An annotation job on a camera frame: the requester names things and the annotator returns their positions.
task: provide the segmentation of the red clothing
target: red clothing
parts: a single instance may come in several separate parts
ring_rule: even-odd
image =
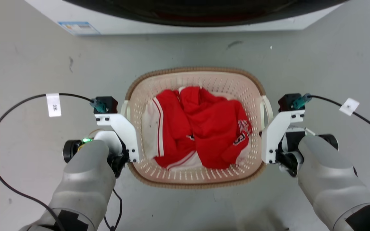
[[[228,168],[248,145],[252,128],[239,101],[187,87],[181,92],[165,90],[153,104],[158,108],[157,123],[162,123],[154,157],[161,167],[179,166],[189,159],[195,162],[198,155],[207,168]]]

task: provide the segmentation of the white label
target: white label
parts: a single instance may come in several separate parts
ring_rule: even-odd
[[[61,103],[59,101],[59,94],[47,94],[48,114],[50,117],[61,116]]]
[[[351,116],[352,113],[357,109],[359,102],[355,99],[348,98],[346,102],[340,107],[339,111]]]

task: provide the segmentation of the green light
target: green light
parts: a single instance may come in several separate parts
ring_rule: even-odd
[[[84,143],[88,143],[90,141],[92,141],[92,139],[90,139],[90,138],[84,138],[84,139],[82,139],[82,142],[84,142]]]

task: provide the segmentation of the white bracket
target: white bracket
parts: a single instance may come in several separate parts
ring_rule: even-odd
[[[276,149],[291,123],[302,122],[305,110],[282,111],[262,131],[262,161],[272,164],[276,161]]]
[[[98,126],[111,126],[129,150],[131,162],[140,161],[141,149],[138,145],[138,133],[135,127],[121,114],[95,114]]]

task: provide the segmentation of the basket handle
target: basket handle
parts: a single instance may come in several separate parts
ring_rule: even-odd
[[[261,97],[261,105],[260,105],[260,108],[261,108],[261,128],[262,130],[265,129],[265,112],[266,112],[266,115],[268,117],[268,124],[270,123],[271,120],[273,120],[273,111],[272,111],[272,107],[270,106],[270,102],[268,100],[268,98],[266,97],[266,95],[263,95]]]
[[[131,107],[129,106],[129,100],[125,100],[121,107],[121,115],[123,115],[129,122],[131,122]]]

